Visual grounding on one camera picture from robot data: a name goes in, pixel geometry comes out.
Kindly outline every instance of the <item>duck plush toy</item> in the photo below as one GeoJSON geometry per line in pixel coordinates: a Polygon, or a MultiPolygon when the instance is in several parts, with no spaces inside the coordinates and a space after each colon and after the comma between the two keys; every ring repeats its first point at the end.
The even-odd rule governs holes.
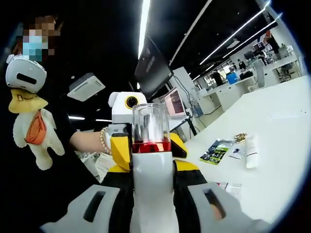
{"type": "Polygon", "coordinates": [[[44,109],[48,102],[35,94],[45,82],[46,71],[22,56],[8,60],[6,83],[13,87],[9,111],[18,114],[13,126],[14,142],[20,148],[28,145],[39,169],[47,170],[52,166],[47,148],[51,147],[57,155],[65,154],[65,150],[54,130],[52,114],[44,109]]]}

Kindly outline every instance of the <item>black ceiling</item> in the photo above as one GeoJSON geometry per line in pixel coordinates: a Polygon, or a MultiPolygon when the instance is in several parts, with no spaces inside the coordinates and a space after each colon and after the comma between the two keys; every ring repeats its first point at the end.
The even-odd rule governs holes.
{"type": "MultiPolygon", "coordinates": [[[[206,0],[151,0],[147,35],[169,61],[194,22],[206,0]]],[[[93,72],[106,89],[85,102],[66,98],[68,114],[86,117],[76,122],[78,128],[94,128],[94,120],[111,119],[107,102],[113,91],[130,90],[138,61],[138,40],[142,0],[88,0],[70,5],[54,1],[41,9],[38,4],[30,8],[36,16],[60,14],[64,21],[56,53],[48,61],[49,70],[59,89],[66,93],[75,81],[93,72]]],[[[172,68],[186,67],[192,77],[201,74],[204,65],[219,62],[227,53],[224,45],[206,61],[200,62],[227,37],[260,9],[255,0],[213,0],[191,32],[172,64],[172,68]]],[[[267,25],[263,16],[255,19],[237,36],[244,41],[267,25]]]]}

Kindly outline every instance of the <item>vr headset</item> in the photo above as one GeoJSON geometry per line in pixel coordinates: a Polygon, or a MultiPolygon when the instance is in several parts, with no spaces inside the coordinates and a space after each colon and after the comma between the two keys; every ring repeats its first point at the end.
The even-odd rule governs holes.
{"type": "Polygon", "coordinates": [[[44,85],[47,72],[37,62],[23,55],[9,55],[6,60],[8,67],[5,81],[10,88],[21,88],[37,93],[44,85]]]}

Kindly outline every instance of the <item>stuffed toy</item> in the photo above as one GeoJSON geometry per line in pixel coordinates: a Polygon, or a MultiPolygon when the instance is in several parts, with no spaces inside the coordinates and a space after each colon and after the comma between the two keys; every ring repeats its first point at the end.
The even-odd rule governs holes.
{"type": "Polygon", "coordinates": [[[29,146],[41,170],[49,169],[52,158],[47,148],[51,147],[57,155],[65,154],[64,147],[54,129],[56,125],[52,114],[44,109],[48,105],[38,95],[22,89],[11,89],[12,101],[9,110],[18,114],[13,126],[13,138],[20,148],[29,146]]]}

